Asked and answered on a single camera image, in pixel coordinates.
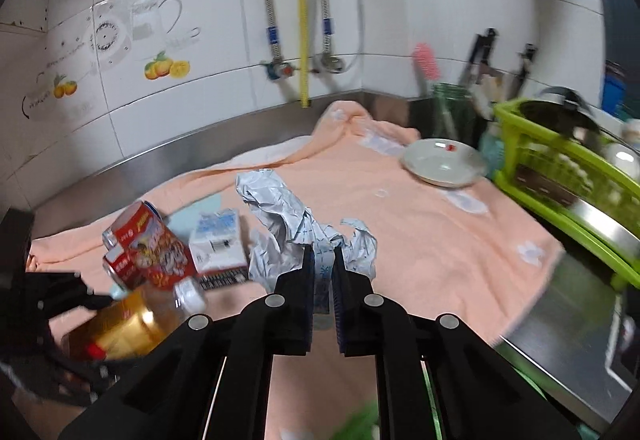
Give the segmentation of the black pan in rack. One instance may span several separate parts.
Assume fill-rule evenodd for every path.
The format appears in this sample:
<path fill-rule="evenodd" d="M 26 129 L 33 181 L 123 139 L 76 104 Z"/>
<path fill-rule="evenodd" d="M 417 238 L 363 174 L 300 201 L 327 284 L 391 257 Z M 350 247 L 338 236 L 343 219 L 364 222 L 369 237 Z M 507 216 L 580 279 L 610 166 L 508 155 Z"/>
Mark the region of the black pan in rack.
<path fill-rule="evenodd" d="M 536 96 L 524 100 L 520 111 L 527 120 L 563 137 L 572 137 L 576 129 L 599 131 L 588 103 L 576 91 L 564 86 L 544 88 Z"/>

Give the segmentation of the red soda can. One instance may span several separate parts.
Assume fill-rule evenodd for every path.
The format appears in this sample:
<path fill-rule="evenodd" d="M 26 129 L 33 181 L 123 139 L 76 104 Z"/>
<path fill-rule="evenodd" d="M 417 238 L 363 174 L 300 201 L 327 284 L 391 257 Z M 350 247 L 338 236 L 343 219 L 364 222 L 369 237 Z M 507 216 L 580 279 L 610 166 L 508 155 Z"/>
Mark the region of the red soda can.
<path fill-rule="evenodd" d="M 103 256 L 103 267 L 114 283 L 123 290 L 133 291 L 144 282 L 142 273 L 121 245 L 107 250 Z"/>

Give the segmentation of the white ceramic plate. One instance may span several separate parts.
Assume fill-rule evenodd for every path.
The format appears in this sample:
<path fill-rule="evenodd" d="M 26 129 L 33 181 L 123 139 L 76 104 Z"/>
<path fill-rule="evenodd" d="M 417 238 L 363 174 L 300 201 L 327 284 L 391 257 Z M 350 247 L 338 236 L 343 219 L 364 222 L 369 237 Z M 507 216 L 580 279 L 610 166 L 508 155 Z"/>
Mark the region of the white ceramic plate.
<path fill-rule="evenodd" d="M 470 186 L 488 170 L 479 151 L 448 139 L 418 140 L 406 147 L 399 161 L 418 179 L 443 189 Z"/>

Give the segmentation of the pink bottle brush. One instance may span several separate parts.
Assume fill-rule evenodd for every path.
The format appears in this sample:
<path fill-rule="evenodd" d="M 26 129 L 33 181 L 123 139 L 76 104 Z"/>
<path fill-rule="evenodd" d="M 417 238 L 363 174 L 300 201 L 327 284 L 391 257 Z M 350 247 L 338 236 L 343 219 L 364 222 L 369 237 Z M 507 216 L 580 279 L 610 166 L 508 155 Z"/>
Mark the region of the pink bottle brush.
<path fill-rule="evenodd" d="M 428 82 L 437 82 L 442 77 L 432 48 L 426 43 L 418 43 L 412 52 L 413 62 L 421 77 Z"/>

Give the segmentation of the white small carton box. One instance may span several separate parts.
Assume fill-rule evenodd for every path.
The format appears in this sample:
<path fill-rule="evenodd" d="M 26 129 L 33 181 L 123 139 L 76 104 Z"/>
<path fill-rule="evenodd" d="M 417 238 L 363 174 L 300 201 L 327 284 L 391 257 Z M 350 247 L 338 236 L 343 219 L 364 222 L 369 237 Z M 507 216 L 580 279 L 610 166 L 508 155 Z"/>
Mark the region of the white small carton box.
<path fill-rule="evenodd" d="M 189 249 L 198 274 L 248 268 L 236 209 L 202 213 L 189 238 Z"/>

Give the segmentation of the red cartoon paper tub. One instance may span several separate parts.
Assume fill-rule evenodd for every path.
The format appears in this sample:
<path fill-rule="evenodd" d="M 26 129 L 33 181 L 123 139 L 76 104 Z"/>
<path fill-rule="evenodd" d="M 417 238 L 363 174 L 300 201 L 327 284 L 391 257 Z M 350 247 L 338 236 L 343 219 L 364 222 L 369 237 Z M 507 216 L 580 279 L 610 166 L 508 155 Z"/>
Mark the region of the red cartoon paper tub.
<path fill-rule="evenodd" d="M 183 278 L 196 274 L 188 247 L 168 229 L 146 201 L 127 207 L 102 233 L 103 244 L 121 245 L 142 273 L 144 282 L 160 290 L 171 290 Z"/>

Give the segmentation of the peach pink towel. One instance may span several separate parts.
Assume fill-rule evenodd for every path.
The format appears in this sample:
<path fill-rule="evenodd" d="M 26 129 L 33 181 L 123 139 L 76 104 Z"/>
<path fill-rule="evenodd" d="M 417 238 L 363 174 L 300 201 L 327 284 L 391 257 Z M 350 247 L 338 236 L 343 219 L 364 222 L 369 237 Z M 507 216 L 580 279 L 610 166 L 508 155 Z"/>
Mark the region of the peach pink towel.
<path fill-rule="evenodd" d="M 401 144 L 418 131 L 374 121 L 356 102 L 334 102 L 310 137 L 263 147 L 183 173 L 141 195 L 162 215 L 216 195 L 249 230 L 267 234 L 235 190 L 241 170 L 269 168 L 312 212 L 346 238 L 343 219 L 361 221 L 378 241 L 373 288 L 408 313 L 454 313 L 495 345 L 533 307 L 563 256 L 560 242 L 486 179 L 462 191 L 417 180 L 365 137 Z M 36 239 L 32 271 L 81 272 L 95 289 L 111 285 L 102 267 L 102 232 L 130 201 L 86 226 Z M 373 359 L 345 359 L 333 330 L 314 332 L 308 356 L 273 361 L 266 439 L 329 439 L 374 398 Z"/>

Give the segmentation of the amber plastic drink bottle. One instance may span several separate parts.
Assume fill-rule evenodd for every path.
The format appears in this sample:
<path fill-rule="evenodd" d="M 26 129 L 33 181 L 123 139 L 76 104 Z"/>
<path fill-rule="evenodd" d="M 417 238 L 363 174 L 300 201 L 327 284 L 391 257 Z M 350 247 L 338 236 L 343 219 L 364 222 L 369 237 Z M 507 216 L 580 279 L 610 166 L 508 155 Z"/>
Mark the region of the amber plastic drink bottle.
<path fill-rule="evenodd" d="M 141 358 L 206 308 L 204 290 L 192 277 L 170 290 L 144 284 L 67 333 L 62 346 L 77 361 Z"/>

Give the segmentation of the silver foil wrapper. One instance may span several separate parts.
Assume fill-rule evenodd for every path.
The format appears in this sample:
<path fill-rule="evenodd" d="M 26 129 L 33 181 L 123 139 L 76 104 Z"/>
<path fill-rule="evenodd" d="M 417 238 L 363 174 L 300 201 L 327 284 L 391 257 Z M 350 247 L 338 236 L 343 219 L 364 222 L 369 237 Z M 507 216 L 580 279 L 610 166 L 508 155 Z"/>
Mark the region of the silver foil wrapper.
<path fill-rule="evenodd" d="M 268 233 L 250 232 L 250 279 L 272 293 L 280 275 L 302 267 L 304 248 L 314 253 L 314 275 L 324 281 L 331 275 L 334 249 L 342 251 L 347 270 L 375 278 L 378 241 L 358 219 L 344 219 L 352 228 L 345 237 L 329 224 L 316 220 L 308 208 L 271 169 L 241 172 L 235 190 Z"/>

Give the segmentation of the green dish rack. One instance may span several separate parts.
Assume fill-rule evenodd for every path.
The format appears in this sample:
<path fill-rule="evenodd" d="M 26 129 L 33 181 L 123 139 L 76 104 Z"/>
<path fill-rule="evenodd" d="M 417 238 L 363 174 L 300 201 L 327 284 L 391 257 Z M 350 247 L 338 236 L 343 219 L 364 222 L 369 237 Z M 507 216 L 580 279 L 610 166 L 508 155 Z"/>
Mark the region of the green dish rack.
<path fill-rule="evenodd" d="M 495 183 L 605 263 L 612 285 L 639 285 L 639 183 L 573 139 L 525 118 L 527 100 L 495 113 L 504 163 Z"/>

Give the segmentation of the black flat cigarette box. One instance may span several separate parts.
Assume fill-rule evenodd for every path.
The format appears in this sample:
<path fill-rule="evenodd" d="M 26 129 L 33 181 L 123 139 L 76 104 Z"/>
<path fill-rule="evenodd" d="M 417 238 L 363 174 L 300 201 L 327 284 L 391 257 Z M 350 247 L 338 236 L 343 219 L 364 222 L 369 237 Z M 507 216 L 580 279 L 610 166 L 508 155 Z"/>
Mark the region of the black flat cigarette box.
<path fill-rule="evenodd" d="M 205 291 L 243 284 L 247 281 L 248 267 L 209 271 L 198 277 L 198 282 Z"/>

